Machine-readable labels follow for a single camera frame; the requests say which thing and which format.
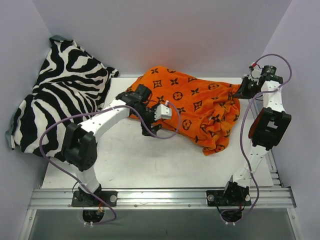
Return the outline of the orange patterned pillowcase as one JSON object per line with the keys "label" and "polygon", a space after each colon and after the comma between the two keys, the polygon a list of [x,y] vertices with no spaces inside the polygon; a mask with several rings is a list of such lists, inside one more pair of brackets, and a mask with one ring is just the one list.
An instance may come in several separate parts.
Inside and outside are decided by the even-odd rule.
{"label": "orange patterned pillowcase", "polygon": [[165,66],[154,66],[127,91],[135,91],[138,85],[152,91],[148,107],[167,101],[176,107],[171,119],[157,121],[162,128],[178,131],[201,146],[206,156],[229,145],[232,128],[241,112],[239,99],[233,97],[239,84],[204,80]]}

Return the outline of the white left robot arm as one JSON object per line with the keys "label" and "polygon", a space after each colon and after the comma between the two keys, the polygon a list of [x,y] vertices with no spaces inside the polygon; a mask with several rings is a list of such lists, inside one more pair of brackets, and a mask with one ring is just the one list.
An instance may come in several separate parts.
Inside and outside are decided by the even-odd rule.
{"label": "white left robot arm", "polygon": [[62,144],[62,155],[73,166],[80,181],[83,200],[90,206],[101,201],[102,187],[95,173],[94,165],[98,158],[98,141],[121,120],[135,115],[140,117],[144,136],[155,136],[161,125],[153,126],[160,119],[171,118],[172,110],[163,103],[149,107],[148,98],[152,91],[143,85],[129,92],[119,93],[99,114],[81,123],[67,126]]}

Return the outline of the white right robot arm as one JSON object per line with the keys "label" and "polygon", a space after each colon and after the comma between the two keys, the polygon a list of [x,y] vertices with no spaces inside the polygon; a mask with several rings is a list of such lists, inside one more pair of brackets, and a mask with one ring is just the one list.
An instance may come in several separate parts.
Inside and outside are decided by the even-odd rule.
{"label": "white right robot arm", "polygon": [[253,174],[264,156],[279,144],[292,120],[292,116],[283,107],[281,84],[284,81],[276,75],[277,68],[272,65],[261,68],[254,63],[249,69],[259,76],[254,77],[251,73],[245,75],[233,97],[254,99],[256,94],[262,93],[263,108],[249,129],[251,147],[243,167],[231,176],[221,193],[222,200],[228,205],[250,200],[249,188]]}

